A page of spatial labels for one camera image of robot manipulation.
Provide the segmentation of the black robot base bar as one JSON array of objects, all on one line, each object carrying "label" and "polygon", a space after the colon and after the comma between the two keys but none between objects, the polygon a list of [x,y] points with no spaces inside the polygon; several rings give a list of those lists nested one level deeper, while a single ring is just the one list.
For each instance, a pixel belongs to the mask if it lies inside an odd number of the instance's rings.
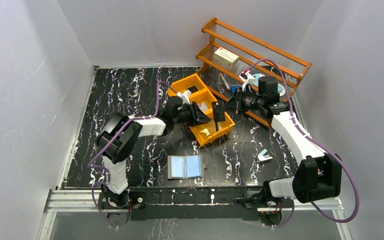
[{"label": "black robot base bar", "polygon": [[256,221],[261,212],[277,212],[279,200],[262,187],[131,188],[132,219],[242,219]]}]

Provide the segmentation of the yellow plastic triple bin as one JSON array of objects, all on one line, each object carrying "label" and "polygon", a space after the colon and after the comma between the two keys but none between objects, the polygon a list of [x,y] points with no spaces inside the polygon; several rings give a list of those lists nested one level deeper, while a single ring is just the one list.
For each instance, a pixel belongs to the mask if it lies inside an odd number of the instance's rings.
[{"label": "yellow plastic triple bin", "polygon": [[222,103],[217,102],[210,88],[196,73],[173,82],[168,89],[168,95],[170,97],[182,95],[187,97],[190,104],[196,103],[200,112],[210,119],[207,123],[189,128],[201,147],[214,143],[216,139],[228,136],[235,126],[235,122],[228,113],[224,113],[221,120],[214,119],[216,112],[213,107],[220,107]]}]

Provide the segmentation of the orange wooden shelf rack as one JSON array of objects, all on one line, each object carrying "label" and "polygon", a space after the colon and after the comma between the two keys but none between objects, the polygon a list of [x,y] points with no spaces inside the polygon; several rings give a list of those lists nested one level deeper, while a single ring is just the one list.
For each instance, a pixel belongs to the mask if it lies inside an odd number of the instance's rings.
[{"label": "orange wooden shelf rack", "polygon": [[[202,75],[209,67],[243,84],[241,74],[252,77],[255,74],[271,76],[283,86],[280,101],[288,111],[293,109],[292,96],[309,71],[312,63],[285,50],[252,36],[216,17],[211,18],[201,28],[209,36],[207,44],[196,54],[202,61],[197,74]],[[214,53],[219,48],[238,56],[238,61],[229,65],[216,59]]]}]

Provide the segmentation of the grey card holder wallet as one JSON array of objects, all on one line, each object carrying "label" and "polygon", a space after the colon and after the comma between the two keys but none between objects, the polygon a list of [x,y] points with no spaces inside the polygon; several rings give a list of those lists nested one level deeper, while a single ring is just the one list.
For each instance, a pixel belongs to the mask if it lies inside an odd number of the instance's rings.
[{"label": "grey card holder wallet", "polygon": [[202,155],[169,155],[167,157],[167,178],[169,180],[196,179],[204,177],[207,164]]}]

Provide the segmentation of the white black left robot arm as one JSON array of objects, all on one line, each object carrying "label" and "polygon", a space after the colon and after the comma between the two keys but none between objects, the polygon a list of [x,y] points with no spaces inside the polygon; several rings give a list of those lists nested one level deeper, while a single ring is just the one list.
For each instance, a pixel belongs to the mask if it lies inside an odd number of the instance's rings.
[{"label": "white black left robot arm", "polygon": [[126,159],[139,138],[159,137],[170,133],[176,124],[189,127],[207,124],[207,116],[196,102],[183,103],[172,99],[153,116],[128,116],[115,113],[98,135],[96,145],[103,156],[104,171],[108,177],[106,187],[111,191],[110,202],[117,208],[129,203]]}]

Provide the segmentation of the black credit card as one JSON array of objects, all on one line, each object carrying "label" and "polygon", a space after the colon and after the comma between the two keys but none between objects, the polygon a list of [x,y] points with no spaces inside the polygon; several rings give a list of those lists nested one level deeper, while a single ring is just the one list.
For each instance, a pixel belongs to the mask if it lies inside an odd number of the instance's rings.
[{"label": "black credit card", "polygon": [[199,91],[199,89],[198,89],[195,85],[189,87],[188,90],[189,90],[191,93],[195,93],[195,92],[198,92],[198,91]]}]

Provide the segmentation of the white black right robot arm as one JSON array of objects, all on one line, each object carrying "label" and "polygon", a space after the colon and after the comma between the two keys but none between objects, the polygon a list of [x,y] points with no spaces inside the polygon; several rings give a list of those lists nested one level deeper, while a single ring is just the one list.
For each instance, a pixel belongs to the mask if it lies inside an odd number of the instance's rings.
[{"label": "white black right robot arm", "polygon": [[268,207],[275,207],[281,199],[308,203],[337,197],[342,182],[340,160],[311,141],[310,134],[296,118],[292,101],[280,100],[277,79],[261,77],[258,90],[254,90],[252,75],[241,73],[239,78],[242,85],[220,111],[236,115],[259,111],[262,116],[271,118],[271,127],[281,135],[298,163],[294,177],[265,181],[261,192],[252,197],[261,198]]}]

